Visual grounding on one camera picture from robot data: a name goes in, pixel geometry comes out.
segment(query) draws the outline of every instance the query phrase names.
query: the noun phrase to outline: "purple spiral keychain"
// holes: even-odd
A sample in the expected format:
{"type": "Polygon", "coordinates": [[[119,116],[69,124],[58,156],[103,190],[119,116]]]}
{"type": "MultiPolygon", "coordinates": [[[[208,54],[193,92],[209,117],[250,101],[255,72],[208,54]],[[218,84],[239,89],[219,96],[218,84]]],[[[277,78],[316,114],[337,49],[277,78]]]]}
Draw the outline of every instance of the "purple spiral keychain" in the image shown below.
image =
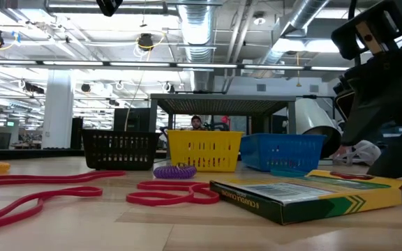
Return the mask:
{"type": "Polygon", "coordinates": [[[179,163],[176,166],[158,167],[153,171],[156,178],[193,178],[196,174],[196,167],[179,163]]]}

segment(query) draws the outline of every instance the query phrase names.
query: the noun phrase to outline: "yellow plastic basket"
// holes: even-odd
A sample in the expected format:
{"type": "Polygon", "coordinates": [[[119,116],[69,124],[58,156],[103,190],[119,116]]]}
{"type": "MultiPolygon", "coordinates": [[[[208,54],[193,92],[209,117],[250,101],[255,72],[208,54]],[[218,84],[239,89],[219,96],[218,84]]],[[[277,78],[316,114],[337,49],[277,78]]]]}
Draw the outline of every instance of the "yellow plastic basket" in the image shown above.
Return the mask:
{"type": "Polygon", "coordinates": [[[234,172],[242,132],[169,130],[172,165],[194,165],[199,172],[234,172]]]}

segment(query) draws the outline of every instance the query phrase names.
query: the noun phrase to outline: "wooden table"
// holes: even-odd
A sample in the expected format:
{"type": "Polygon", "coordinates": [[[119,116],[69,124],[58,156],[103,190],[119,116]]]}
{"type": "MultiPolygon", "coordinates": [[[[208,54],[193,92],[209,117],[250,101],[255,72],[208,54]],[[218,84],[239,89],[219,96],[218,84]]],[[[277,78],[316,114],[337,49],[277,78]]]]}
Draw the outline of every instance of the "wooden table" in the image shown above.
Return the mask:
{"type": "MultiPolygon", "coordinates": [[[[17,160],[11,164],[12,174],[71,175],[90,171],[84,158],[78,157],[17,160]]],[[[334,170],[363,173],[366,168],[334,170]]],[[[200,173],[196,179],[264,175],[239,168],[234,174],[200,173]]],[[[402,250],[402,206],[280,226],[224,201],[160,208],[127,204],[126,194],[135,191],[138,182],[149,179],[151,172],[129,172],[126,177],[88,183],[104,188],[101,198],[53,199],[40,215],[1,228],[0,251],[402,250]]],[[[0,187],[0,208],[32,192],[73,186],[0,187]]]]}

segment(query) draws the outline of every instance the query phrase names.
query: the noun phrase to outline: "crayola crayon box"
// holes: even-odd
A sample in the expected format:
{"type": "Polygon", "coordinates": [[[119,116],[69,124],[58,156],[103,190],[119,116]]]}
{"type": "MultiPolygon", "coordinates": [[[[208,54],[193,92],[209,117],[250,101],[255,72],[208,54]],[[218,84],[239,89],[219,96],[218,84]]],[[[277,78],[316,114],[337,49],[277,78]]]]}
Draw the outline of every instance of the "crayola crayon box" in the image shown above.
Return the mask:
{"type": "Polygon", "coordinates": [[[320,170],[210,182],[221,199],[282,225],[398,206],[401,188],[401,180],[320,170]]]}

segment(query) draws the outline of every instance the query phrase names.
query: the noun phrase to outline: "red elastic cord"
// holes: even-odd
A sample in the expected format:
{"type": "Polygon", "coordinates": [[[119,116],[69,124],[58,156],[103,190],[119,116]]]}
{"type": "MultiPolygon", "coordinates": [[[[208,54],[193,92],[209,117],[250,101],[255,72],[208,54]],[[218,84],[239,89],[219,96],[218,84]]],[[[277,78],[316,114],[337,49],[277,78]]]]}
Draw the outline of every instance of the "red elastic cord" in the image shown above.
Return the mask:
{"type": "MultiPolygon", "coordinates": [[[[0,176],[0,185],[12,185],[12,184],[32,184],[32,183],[56,183],[56,184],[66,184],[66,183],[79,183],[92,181],[96,178],[113,177],[113,176],[123,176],[125,172],[90,172],[87,174],[79,174],[72,176],[31,176],[31,175],[5,175],[0,176]]],[[[100,188],[83,186],[78,188],[66,188],[63,190],[53,190],[47,192],[37,192],[32,195],[27,195],[22,198],[17,199],[12,204],[0,210],[0,227],[18,222],[20,220],[29,218],[43,209],[43,204],[47,199],[53,196],[78,196],[78,197],[97,197],[102,195],[102,190],[100,188]],[[38,202],[36,206],[22,211],[20,213],[5,216],[11,211],[13,211],[18,206],[37,199],[38,202]]]]}
{"type": "Polygon", "coordinates": [[[188,195],[174,195],[165,192],[133,192],[126,196],[126,201],[145,206],[167,206],[184,202],[196,204],[214,204],[220,200],[218,193],[205,190],[208,183],[184,182],[184,181],[144,181],[137,185],[143,190],[173,190],[188,191],[188,195]],[[209,198],[197,198],[195,192],[207,195],[209,198]]]}

